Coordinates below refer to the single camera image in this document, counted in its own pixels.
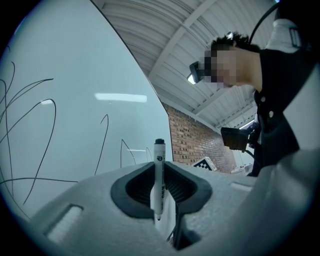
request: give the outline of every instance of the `corrugated metal roof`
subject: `corrugated metal roof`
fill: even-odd
[[[192,85],[187,80],[189,65],[203,56],[216,37],[229,31],[250,36],[274,1],[96,1],[100,2],[102,12],[126,42],[161,100],[196,115],[212,128],[238,127],[252,120],[250,113],[255,110],[252,87],[233,87],[222,93],[202,81]],[[262,22],[253,44],[261,48],[267,45],[274,15],[275,12]]]

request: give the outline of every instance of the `person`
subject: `person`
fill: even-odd
[[[215,39],[209,58],[206,53],[204,60],[205,75],[218,88],[251,85],[255,89],[261,168],[275,165],[299,149],[285,112],[317,62],[310,44],[292,20],[276,15],[273,26],[265,49],[249,44],[248,36],[232,32]]]

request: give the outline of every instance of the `checkerboard pattern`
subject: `checkerboard pattern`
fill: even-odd
[[[211,159],[207,156],[205,156],[204,158],[200,159],[198,162],[193,164],[194,167],[197,168],[203,168],[209,171],[216,171],[217,168],[214,165],[214,163],[211,161]]]

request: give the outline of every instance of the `whiteboard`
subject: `whiteboard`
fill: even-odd
[[[0,189],[25,219],[78,181],[152,161],[157,138],[173,160],[165,109],[89,0],[37,5],[8,43],[0,79]]]

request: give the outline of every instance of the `ceiling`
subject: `ceiling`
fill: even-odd
[[[249,85],[215,90],[192,85],[189,65],[206,46],[229,31],[251,35],[274,0],[94,0],[121,35],[152,83],[160,100],[215,131],[239,128],[255,117],[254,89]],[[264,48],[275,12],[252,40]]]

